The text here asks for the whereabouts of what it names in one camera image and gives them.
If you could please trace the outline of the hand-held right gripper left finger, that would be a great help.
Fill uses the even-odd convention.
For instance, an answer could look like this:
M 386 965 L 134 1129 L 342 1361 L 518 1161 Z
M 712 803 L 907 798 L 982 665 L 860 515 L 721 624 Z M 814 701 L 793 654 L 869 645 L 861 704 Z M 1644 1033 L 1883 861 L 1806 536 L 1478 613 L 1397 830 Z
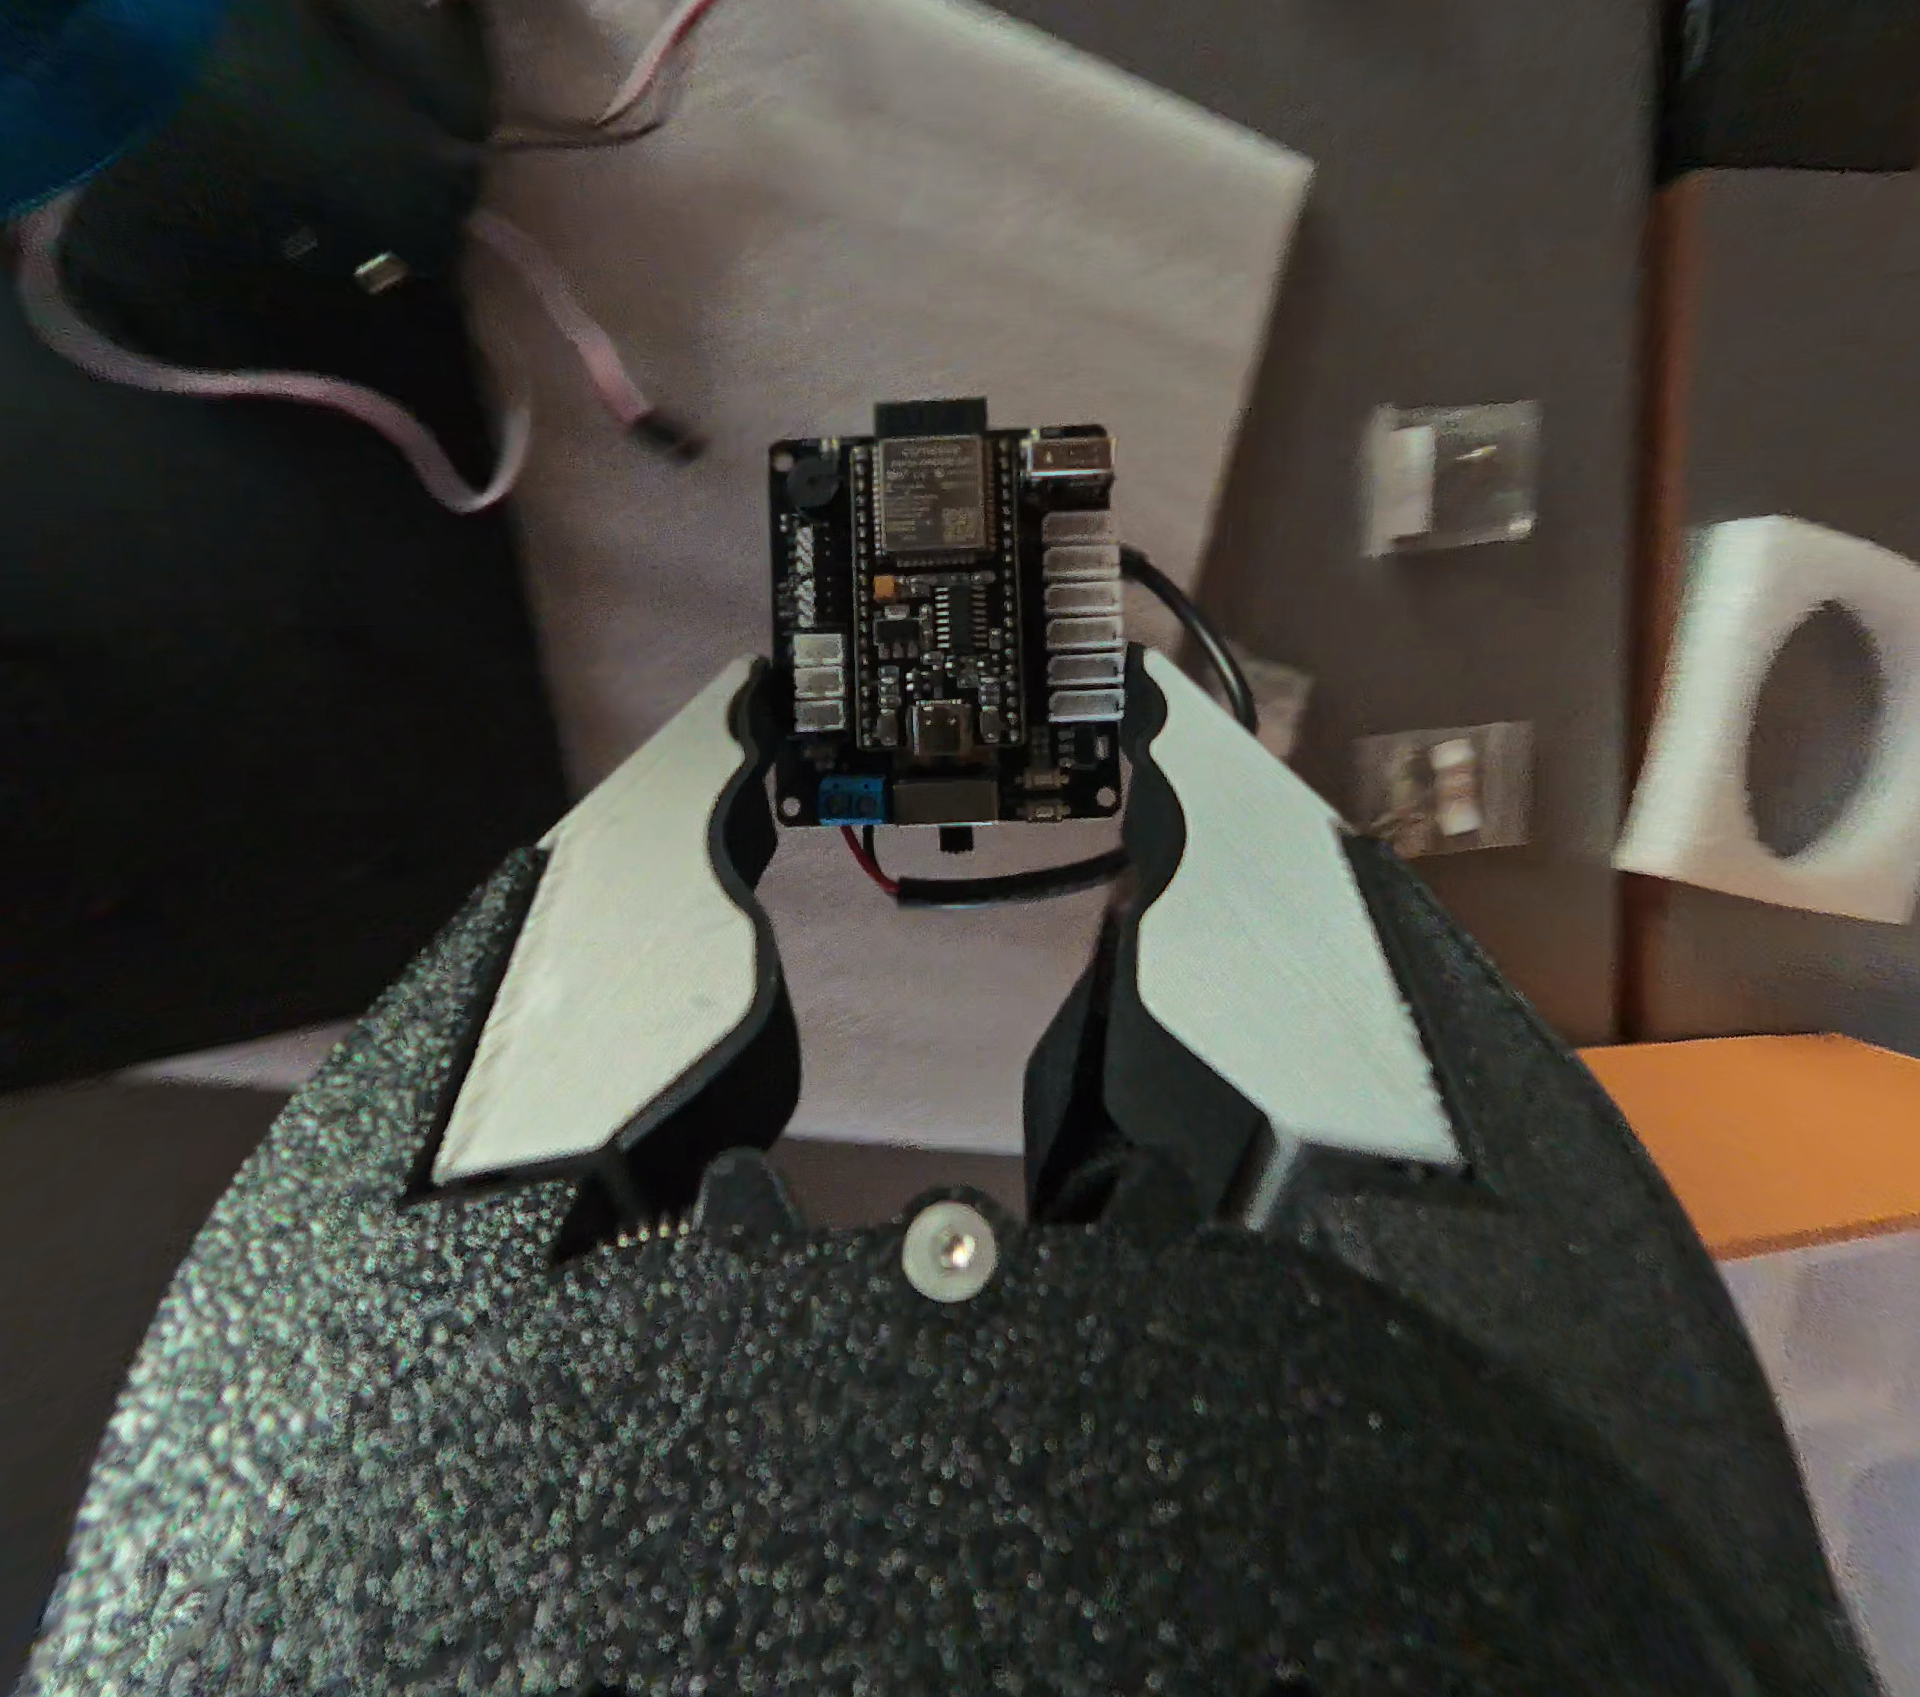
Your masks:
M 740 656 L 538 844 L 406 1205 L 561 1183 L 551 1246 L 696 1212 L 707 1169 L 765 1154 L 798 1106 L 798 1020 L 757 882 L 772 668 Z

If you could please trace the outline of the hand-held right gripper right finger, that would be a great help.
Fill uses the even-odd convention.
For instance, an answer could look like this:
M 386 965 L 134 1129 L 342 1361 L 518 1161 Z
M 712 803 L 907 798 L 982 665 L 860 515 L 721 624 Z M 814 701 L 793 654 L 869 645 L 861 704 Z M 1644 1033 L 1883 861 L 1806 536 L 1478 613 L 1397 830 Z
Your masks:
M 1125 868 L 1025 1063 L 1025 1216 L 1270 1233 L 1328 1190 L 1470 1185 L 1352 832 L 1161 652 L 1122 699 Z

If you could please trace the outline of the black circuit board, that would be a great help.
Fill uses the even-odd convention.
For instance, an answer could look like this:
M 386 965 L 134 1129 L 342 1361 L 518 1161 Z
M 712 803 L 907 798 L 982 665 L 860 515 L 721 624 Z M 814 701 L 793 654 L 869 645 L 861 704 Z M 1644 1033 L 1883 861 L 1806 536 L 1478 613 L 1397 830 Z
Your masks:
M 1113 437 L 909 399 L 866 435 L 777 439 L 765 464 L 777 820 L 1115 819 Z

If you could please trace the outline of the clear plastic parts bag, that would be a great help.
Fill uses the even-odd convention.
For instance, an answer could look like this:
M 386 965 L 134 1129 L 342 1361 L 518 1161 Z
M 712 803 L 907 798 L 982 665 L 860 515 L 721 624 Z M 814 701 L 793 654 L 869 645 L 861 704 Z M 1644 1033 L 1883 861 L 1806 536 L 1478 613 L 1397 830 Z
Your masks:
M 1519 848 L 1529 840 L 1534 724 L 1447 724 L 1352 745 L 1349 820 L 1399 859 Z
M 1368 414 L 1359 449 L 1365 559 L 1522 542 L 1537 523 L 1536 399 Z

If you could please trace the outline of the white foam block with hole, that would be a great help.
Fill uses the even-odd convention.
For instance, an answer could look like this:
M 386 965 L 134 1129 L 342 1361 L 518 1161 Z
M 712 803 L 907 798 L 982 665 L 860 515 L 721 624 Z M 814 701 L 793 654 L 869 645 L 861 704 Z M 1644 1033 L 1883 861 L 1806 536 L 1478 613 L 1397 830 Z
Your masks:
M 1764 680 L 1824 608 L 1850 614 L 1883 691 L 1852 797 L 1792 854 L 1759 838 L 1745 761 Z M 1794 516 L 1696 536 L 1615 868 L 1809 915 L 1903 925 L 1918 889 L 1918 567 Z

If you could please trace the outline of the orange white box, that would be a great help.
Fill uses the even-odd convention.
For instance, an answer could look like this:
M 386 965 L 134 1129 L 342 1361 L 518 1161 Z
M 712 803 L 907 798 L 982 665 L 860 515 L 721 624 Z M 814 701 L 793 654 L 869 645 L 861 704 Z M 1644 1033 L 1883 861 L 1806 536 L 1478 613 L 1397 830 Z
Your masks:
M 1836 1035 L 1581 1052 L 1687 1212 L 1885 1694 L 1918 1692 L 1918 1063 Z

